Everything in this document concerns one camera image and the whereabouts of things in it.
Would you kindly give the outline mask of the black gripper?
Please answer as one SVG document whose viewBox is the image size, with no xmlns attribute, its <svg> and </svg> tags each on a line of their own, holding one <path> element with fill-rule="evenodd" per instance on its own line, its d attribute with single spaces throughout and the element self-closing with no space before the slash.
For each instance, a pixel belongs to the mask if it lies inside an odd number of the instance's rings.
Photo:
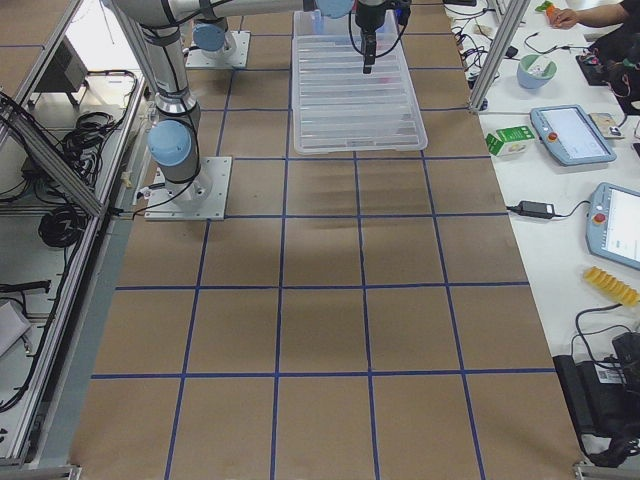
<svg viewBox="0 0 640 480">
<path fill-rule="evenodd" d="M 363 73 L 370 74 L 377 55 L 376 31 L 384 25 L 385 0 L 357 0 L 355 22 L 362 33 Z"/>
</svg>

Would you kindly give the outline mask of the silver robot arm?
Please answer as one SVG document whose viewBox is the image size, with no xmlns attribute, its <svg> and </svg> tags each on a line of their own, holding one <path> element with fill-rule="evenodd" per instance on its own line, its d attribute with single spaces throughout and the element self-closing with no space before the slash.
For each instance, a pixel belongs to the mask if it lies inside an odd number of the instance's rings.
<svg viewBox="0 0 640 480">
<path fill-rule="evenodd" d="M 113 5 L 136 26 L 143 42 L 140 54 L 155 81 L 158 122 L 147 136 L 147 147 L 164 176 L 167 199 L 147 210 L 197 220 L 215 215 L 205 203 L 224 195 L 226 188 L 207 172 L 210 164 L 200 154 L 201 110 L 189 85 L 181 27 L 194 22 L 196 46 L 217 53 L 233 45 L 229 17 L 317 10 L 339 19 L 354 13 L 361 30 L 364 72 L 369 74 L 376 62 L 377 30 L 392 8 L 390 1 L 115 1 Z"/>
<path fill-rule="evenodd" d="M 226 18 L 193 22 L 191 50 L 200 50 L 209 56 L 225 56 L 234 53 L 236 48 Z"/>
</svg>

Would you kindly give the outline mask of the person hand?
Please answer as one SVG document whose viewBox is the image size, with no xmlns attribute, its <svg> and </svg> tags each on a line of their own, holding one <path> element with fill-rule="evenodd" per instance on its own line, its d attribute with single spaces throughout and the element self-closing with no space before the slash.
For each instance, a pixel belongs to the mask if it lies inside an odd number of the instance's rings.
<svg viewBox="0 0 640 480">
<path fill-rule="evenodd" d="M 550 25 L 553 28 L 568 29 L 579 22 L 579 15 L 572 9 L 555 8 L 547 13 Z"/>
</svg>

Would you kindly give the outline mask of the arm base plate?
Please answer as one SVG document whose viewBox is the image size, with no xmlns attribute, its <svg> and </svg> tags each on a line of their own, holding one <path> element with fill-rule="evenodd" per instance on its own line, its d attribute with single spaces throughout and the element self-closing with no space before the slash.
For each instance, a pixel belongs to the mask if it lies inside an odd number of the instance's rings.
<svg viewBox="0 0 640 480">
<path fill-rule="evenodd" d="M 185 186 L 166 182 L 160 167 L 156 168 L 155 183 L 146 196 L 150 208 L 143 214 L 148 221 L 221 221 L 225 218 L 226 202 L 232 170 L 232 158 L 202 157 L 200 173 L 185 192 Z"/>
<path fill-rule="evenodd" d="M 247 66 L 251 34 L 227 31 L 215 35 L 194 34 L 186 57 L 191 70 L 238 70 Z"/>
</svg>

